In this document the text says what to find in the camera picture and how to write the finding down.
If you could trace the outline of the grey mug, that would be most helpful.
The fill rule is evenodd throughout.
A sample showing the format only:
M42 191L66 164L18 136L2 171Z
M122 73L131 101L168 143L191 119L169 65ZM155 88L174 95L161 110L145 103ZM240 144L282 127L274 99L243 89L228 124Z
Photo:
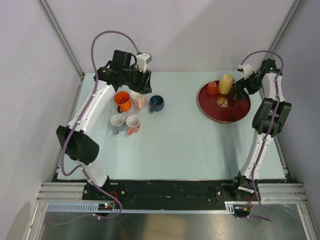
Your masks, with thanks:
M113 126L113 133L115 135L124 131L125 129L125 118L121 114L115 114L111 117L110 123Z

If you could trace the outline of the pale pink cup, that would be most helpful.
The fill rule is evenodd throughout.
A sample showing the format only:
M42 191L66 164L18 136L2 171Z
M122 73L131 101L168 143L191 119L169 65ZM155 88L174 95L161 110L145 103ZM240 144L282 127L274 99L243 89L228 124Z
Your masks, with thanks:
M133 105L142 110L147 104L147 96L145 94L141 94L135 91L131 91L130 93Z

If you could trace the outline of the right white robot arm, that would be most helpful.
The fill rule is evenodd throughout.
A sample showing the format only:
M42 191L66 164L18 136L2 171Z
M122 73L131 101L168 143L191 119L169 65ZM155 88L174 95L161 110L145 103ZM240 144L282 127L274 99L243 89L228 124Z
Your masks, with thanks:
M274 59L264 60L256 71L249 64L240 65L238 71L243 73L243 78L235 82L237 100L264 89L264 99L252 120L254 135L249 154L231 187L232 197L244 201L257 190L260 167L267 148L282 131L292 104L283 96L282 69L276 67Z

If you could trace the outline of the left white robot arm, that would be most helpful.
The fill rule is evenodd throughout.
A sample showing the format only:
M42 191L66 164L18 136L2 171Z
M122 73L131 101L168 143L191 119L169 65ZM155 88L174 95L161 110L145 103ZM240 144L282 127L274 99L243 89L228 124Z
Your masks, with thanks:
M65 157L76 162L76 169L82 169L88 182L95 185L93 193L99 199L107 199L111 187L105 184L108 175L99 159L100 146L92 137L96 125L106 104L122 86L140 94L150 94L151 74L147 65L152 56L146 52L133 55L130 52L115 50L112 60L96 70L93 85L85 103L79 112L67 124L60 125L56 135L62 148L61 164Z

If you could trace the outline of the pink mug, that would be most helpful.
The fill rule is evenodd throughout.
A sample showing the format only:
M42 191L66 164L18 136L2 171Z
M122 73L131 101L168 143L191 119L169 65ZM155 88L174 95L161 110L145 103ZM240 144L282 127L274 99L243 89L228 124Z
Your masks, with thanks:
M132 135L139 132L141 127L140 118L136 115L131 115L126 120L126 125L128 127L127 134Z

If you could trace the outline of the small pink cup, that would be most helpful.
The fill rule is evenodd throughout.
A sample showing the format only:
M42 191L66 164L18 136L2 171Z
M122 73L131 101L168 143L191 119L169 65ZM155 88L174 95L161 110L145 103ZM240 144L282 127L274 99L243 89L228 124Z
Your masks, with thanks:
M207 85L206 92L209 95L215 95L215 94L220 93L220 89L215 81L211 81Z

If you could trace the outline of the brown mug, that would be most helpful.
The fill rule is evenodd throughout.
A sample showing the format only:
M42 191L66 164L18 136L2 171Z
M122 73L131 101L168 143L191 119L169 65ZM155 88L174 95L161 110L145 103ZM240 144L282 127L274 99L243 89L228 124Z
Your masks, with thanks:
M247 98L247 94L243 89L238 90L237 86L234 84L229 92L230 97L233 100L244 100Z

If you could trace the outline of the orange mug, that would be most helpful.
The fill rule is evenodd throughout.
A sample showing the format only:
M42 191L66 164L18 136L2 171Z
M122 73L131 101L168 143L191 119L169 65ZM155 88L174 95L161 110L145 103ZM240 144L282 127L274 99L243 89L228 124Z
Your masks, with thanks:
M118 113L127 112L132 107L130 95L126 91L117 92L113 99L116 103Z

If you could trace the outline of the blue mug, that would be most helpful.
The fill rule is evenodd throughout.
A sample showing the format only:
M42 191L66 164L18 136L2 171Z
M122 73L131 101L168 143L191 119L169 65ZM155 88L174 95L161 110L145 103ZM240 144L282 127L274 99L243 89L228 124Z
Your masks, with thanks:
M165 101L160 95L153 95L149 100L149 111L151 113L162 111L164 106Z

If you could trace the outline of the yellow mug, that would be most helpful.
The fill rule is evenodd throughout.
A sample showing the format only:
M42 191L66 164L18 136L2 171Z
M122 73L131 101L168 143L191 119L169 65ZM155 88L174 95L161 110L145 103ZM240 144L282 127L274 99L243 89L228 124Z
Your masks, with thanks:
M218 83L219 92L223 95L227 95L232 89L234 83L234 77L232 74L224 74Z

